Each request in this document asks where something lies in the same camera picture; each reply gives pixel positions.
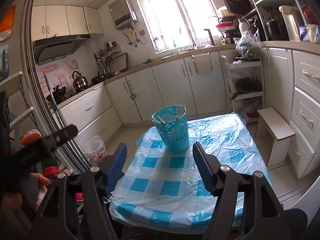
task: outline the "white bottle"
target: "white bottle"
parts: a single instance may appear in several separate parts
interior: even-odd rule
[[[250,28],[250,24],[249,24],[248,20],[239,18],[238,21],[239,21],[239,30],[240,30],[241,35],[243,35],[243,33],[245,31],[249,31],[250,36],[252,36],[252,31],[250,31],[251,28]]]

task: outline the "window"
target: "window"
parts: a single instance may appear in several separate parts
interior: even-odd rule
[[[206,42],[209,29],[218,35],[215,9],[211,0],[140,0],[155,51],[192,45],[187,26],[195,42]]]

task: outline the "plastic tablecloth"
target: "plastic tablecloth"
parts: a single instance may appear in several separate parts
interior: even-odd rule
[[[201,234],[209,225],[216,197],[206,191],[192,146],[199,141],[207,154],[236,172],[262,171],[265,163],[243,119],[225,114],[188,122],[190,147],[170,154],[155,127],[137,141],[128,171],[111,198],[112,219],[127,226],[179,234]],[[241,224],[244,193],[238,193],[233,226]]]

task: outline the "electrical outlet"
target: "electrical outlet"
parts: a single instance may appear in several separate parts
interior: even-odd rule
[[[139,31],[140,36],[146,35],[146,32],[144,30]]]

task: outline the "kettle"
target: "kettle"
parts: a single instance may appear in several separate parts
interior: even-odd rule
[[[81,72],[73,71],[72,78],[74,79],[72,85],[76,92],[79,92],[81,90],[88,88],[89,83],[86,77],[84,77]]]

